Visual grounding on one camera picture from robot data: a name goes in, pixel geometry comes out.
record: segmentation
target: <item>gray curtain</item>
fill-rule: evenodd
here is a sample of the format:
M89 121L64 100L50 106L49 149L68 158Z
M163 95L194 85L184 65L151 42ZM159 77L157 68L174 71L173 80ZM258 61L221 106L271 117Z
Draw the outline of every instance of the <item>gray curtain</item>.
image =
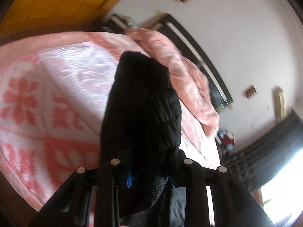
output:
M261 139L223 158L222 164L251 192L273 179L301 149L303 124L292 111Z

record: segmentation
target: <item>bed sheet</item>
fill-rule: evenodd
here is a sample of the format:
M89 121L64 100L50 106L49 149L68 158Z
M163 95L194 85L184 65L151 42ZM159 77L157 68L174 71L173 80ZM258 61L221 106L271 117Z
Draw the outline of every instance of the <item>bed sheet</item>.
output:
M37 211L79 166L98 167L99 131L125 35L58 33L0 48L0 170ZM214 139L182 108L185 154L220 165Z

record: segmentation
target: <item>black fabric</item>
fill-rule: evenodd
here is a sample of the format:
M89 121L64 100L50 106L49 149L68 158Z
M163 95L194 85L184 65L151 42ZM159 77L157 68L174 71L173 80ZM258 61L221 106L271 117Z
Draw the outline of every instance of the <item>black fabric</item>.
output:
M223 159L248 191L260 188L303 149L303 124L292 112L274 129L242 151Z
M132 147L132 186L119 189L122 225L168 226L171 168L180 143L181 106L168 68L140 53L123 53L101 129L100 156L103 164ZM156 217L159 212L163 217Z

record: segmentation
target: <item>pink and white blanket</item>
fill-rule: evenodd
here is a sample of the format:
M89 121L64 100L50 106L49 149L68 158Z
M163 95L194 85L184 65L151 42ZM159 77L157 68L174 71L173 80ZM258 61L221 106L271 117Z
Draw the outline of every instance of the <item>pink and white blanket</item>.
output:
M100 127L124 51L169 67L181 99L180 148L202 166L220 165L207 79L169 39L143 29L30 37L0 48L0 170L36 210L77 167L99 166Z

